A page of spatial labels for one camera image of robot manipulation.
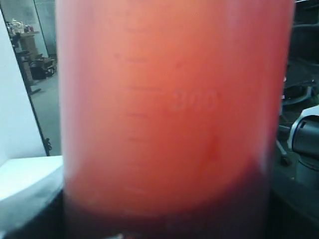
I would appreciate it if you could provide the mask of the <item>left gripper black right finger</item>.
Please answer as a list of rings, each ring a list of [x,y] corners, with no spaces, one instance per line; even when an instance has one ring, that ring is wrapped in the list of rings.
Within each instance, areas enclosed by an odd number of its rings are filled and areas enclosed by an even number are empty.
[[[278,194],[271,192],[265,238],[317,239],[319,222],[290,206]]]

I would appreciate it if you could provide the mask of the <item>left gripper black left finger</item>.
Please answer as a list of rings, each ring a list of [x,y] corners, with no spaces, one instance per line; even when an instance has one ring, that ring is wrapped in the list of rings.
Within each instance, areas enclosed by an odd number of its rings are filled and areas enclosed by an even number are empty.
[[[2,239],[63,239],[63,184],[34,185],[0,203]]]

